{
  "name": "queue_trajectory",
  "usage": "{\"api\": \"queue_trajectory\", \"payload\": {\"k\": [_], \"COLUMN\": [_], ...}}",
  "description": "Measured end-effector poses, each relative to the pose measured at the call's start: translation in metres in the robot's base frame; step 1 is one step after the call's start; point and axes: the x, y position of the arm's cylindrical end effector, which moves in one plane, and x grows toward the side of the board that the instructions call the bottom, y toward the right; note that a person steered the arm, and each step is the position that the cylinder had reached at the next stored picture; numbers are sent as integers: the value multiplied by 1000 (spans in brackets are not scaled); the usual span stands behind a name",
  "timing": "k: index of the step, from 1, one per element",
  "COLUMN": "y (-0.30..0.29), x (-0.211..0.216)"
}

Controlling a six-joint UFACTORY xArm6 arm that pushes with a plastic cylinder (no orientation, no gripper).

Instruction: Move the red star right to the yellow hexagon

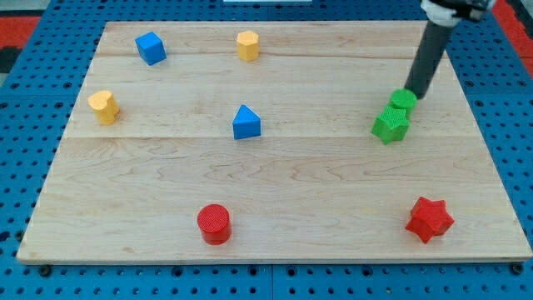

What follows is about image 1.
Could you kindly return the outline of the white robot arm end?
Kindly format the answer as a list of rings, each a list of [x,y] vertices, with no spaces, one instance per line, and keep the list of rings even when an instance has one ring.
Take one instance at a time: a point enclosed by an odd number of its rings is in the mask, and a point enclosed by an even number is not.
[[[420,0],[428,19],[439,26],[453,28],[465,20],[480,22],[496,0]]]

